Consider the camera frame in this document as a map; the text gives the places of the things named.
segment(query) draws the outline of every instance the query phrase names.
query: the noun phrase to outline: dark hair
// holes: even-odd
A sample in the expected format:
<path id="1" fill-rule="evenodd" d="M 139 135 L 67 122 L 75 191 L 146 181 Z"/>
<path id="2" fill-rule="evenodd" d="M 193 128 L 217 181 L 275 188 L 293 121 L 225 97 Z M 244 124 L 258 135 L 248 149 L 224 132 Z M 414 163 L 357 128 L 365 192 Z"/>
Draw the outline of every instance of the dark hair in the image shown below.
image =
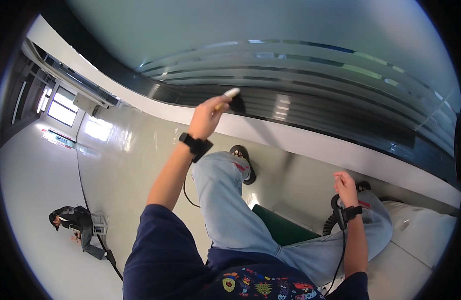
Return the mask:
<path id="1" fill-rule="evenodd" d="M 55 225 L 55 224 L 54 224 L 55 217 L 57 217 L 57 216 L 58 216 L 58 214 L 56 214 L 55 211 L 53 211 L 53 212 L 51 212 L 51 213 L 49 214 L 49 221 L 50 221 L 50 223 L 52 224 L 52 226 L 55 227 L 55 231 L 59 231 L 59 225 Z"/>

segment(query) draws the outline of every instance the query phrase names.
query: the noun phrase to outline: floor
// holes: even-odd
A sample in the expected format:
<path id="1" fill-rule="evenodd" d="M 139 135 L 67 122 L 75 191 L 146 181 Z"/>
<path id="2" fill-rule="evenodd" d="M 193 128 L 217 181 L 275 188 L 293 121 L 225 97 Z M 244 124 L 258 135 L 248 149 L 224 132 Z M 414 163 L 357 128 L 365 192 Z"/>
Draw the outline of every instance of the floor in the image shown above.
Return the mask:
<path id="1" fill-rule="evenodd" d="M 83 189 L 91 211 L 103 211 L 109 218 L 107 246 L 112 249 L 120 272 L 124 270 L 136 238 L 139 218 L 147 195 L 187 125 L 169 122 L 133 107 L 100 109 L 96 117 L 86 115 L 77 141 Z M 332 213 L 330 199 L 335 195 L 332 173 L 341 168 L 252 141 L 215 133 L 210 152 L 228 151 L 233 145 L 245 146 L 257 180 L 244 185 L 242 198 L 273 210 L 295 223 L 322 233 Z M 371 183 L 377 196 L 393 196 L 405 203 L 455 214 L 456 210 L 407 189 L 350 172 L 355 181 Z M 186 192 L 198 203 L 190 172 Z M 191 231 L 203 261 L 211 240 L 207 236 L 199 208 L 181 193 L 174 213 Z"/>

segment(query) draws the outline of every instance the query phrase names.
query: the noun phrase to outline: jeans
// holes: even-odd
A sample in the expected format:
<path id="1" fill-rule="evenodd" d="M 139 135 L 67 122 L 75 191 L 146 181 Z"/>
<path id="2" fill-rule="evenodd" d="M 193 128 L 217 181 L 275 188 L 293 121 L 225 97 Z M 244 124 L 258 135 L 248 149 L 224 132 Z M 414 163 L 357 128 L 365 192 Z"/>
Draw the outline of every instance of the jeans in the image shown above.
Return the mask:
<path id="1" fill-rule="evenodd" d="M 97 259 L 102 259 L 104 256 L 104 249 L 101 249 L 96 246 L 92 246 L 90 244 L 90 240 L 92 239 L 92 227 L 84 227 L 81 232 L 81 244 L 82 250 L 89 253 L 90 255 L 94 256 Z"/>
<path id="2" fill-rule="evenodd" d="M 244 159 L 224 151 L 204 156 L 192 170 L 212 247 L 273 255 L 304 272 L 317 286 L 332 281 L 342 255 L 342 232 L 284 247 L 277 244 L 263 221 L 242 199 L 242 183 L 248 172 Z M 392 221 L 370 190 L 358 193 L 357 197 L 371 260 L 389 243 Z M 338 275 L 343 274 L 341 264 Z"/>

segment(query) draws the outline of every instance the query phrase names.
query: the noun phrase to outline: white chair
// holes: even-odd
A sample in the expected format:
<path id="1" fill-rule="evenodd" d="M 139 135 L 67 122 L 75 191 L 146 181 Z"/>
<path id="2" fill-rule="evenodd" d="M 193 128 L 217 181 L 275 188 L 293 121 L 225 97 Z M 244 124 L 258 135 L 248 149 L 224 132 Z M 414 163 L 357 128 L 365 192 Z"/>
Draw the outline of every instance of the white chair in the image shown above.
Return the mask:
<path id="1" fill-rule="evenodd" d="M 104 212 L 92 213 L 92 223 L 94 223 L 93 235 L 107 235 L 107 226 L 109 218 Z"/>

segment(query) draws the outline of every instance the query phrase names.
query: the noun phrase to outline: cable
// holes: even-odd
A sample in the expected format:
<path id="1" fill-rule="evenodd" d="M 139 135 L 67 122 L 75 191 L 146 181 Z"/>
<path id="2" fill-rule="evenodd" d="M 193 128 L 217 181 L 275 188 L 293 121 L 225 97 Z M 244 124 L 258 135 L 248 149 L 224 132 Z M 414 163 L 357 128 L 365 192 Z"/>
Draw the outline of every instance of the cable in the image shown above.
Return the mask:
<path id="1" fill-rule="evenodd" d="M 337 265 L 337 269 L 335 270 L 334 279 L 332 279 L 332 284 L 330 285 L 330 288 L 325 292 L 324 297 L 326 297 L 332 289 L 334 281 L 336 280 L 337 273 L 339 272 L 339 267 L 341 266 L 342 260 L 344 259 L 344 254 L 346 252 L 346 233 L 344 231 L 342 231 L 342 238 L 344 239 L 344 245 L 342 246 L 342 256 L 340 257 L 339 264 Z"/>
<path id="2" fill-rule="evenodd" d="M 189 169 L 191 168 L 191 165 L 189 165 L 189 167 L 187 168 L 187 173 L 189 173 Z M 186 178 L 187 178 L 187 174 L 185 175 L 184 177 L 184 186 L 182 186 L 182 190 L 184 191 L 184 196 L 187 198 L 187 201 L 189 201 L 193 206 L 195 207 L 199 207 L 197 204 L 194 204 L 191 199 L 189 199 L 189 197 L 187 196 L 187 193 L 186 193 Z"/>

